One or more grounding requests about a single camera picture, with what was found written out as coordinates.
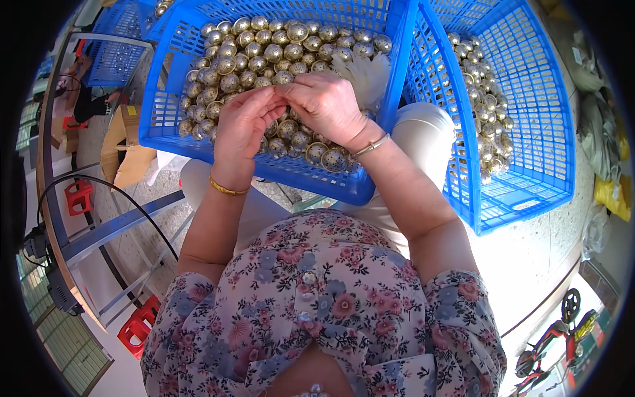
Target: button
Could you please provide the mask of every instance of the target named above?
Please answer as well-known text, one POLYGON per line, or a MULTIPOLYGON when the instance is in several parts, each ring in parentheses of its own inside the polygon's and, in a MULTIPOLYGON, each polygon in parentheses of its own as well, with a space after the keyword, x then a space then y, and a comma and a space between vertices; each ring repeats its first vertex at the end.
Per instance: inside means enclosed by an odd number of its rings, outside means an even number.
POLYGON ((300 297, 304 302, 309 302, 315 299, 315 295, 312 292, 305 292, 300 297))
POLYGON ((306 285, 313 285, 317 280, 318 278, 312 272, 306 272, 302 275, 302 282, 306 285))
POLYGON ((298 319, 300 321, 310 321, 311 315, 309 314, 309 312, 303 311, 298 315, 298 319))

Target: tiled floor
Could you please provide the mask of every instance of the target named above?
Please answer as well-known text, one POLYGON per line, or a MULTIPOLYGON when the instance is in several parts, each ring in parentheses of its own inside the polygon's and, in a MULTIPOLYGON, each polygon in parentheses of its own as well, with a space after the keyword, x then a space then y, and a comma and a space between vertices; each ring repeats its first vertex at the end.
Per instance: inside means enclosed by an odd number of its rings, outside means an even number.
MULTIPOLYGON (((574 124, 577 126, 578 93, 559 55, 557 57, 564 71, 574 124)), ((141 65, 133 82, 133 86, 137 88, 137 97, 134 101, 136 103, 142 101, 148 67, 149 59, 141 65)), ((98 161, 106 129, 107 117, 102 117, 94 118, 88 130, 83 131, 79 139, 78 166, 98 161)), ((566 263, 565 258, 580 240, 587 213, 593 205, 594 183, 593 172, 577 140, 575 151, 575 195, 571 202, 533 220, 497 229, 483 237, 477 237, 467 227, 474 257, 486 280, 490 302, 497 315, 500 333, 512 328, 534 309, 561 281, 572 265, 566 263)), ((100 173, 98 167, 91 171, 94 175, 100 173)), ((151 174, 152 170, 149 170, 138 184, 125 189, 140 204, 179 189, 177 172, 161 171, 154 185, 148 186, 147 181, 151 174)), ((277 183, 258 184, 257 189, 289 211, 294 203, 314 196, 312 193, 277 183)), ((130 209, 130 204, 124 197, 116 193, 113 195, 122 211, 130 209)), ((102 222, 119 215, 112 197, 102 186, 95 187, 95 211, 102 222)), ((315 206, 328 206, 332 203, 333 201, 329 200, 315 206)), ((182 203, 158 215, 156 222, 170 238, 191 211, 192 208, 187 203, 182 203)), ((173 244, 177 251, 180 251, 184 236, 185 232, 173 244)), ((132 282, 149 268, 144 261, 144 255, 153 262, 165 249, 165 245, 152 226, 145 222, 107 243, 107 249, 116 258, 124 278, 132 282)), ((165 265, 152 275, 147 285, 148 292, 160 297, 166 291, 176 269, 176 263, 170 255, 165 256, 164 263, 165 265)), ((517 349, 508 352, 509 363, 516 362, 516 358, 513 357, 517 353, 515 350, 517 349)))

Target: gold bangle bracelet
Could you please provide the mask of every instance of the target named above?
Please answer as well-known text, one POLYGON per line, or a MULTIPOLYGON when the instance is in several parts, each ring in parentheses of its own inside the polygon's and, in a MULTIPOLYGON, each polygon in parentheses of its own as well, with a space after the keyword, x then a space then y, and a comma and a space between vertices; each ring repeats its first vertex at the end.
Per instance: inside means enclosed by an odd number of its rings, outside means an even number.
POLYGON ((210 184, 214 187, 214 189, 218 190, 219 192, 224 194, 229 194, 231 196, 242 196, 246 194, 249 191, 249 189, 251 189, 251 186, 249 186, 247 190, 243 190, 242 192, 226 189, 222 187, 221 185, 219 185, 218 183, 216 183, 216 181, 211 177, 211 175, 210 175, 210 184))

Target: silver bracelet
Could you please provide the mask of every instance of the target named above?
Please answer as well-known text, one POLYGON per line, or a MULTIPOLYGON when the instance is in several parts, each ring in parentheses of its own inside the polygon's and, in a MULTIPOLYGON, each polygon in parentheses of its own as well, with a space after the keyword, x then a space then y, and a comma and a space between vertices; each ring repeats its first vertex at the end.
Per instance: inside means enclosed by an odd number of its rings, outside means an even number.
POLYGON ((370 152, 371 150, 377 149, 381 144, 388 141, 390 138, 391 138, 391 134, 386 133, 386 135, 380 140, 378 140, 377 142, 374 142, 374 143, 371 142, 370 146, 367 146, 364 149, 361 149, 359 152, 355 153, 355 157, 361 156, 362 154, 366 152, 370 152))

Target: woman's left hand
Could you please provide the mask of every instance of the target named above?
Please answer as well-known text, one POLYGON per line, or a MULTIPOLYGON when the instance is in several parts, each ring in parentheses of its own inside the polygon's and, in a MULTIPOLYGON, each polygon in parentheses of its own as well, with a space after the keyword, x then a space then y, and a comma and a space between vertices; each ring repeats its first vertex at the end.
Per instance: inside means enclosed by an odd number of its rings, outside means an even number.
POLYGON ((249 187, 260 138, 284 114, 286 105, 286 99, 268 86, 243 92, 222 107, 212 168, 212 176, 219 185, 237 191, 249 187))

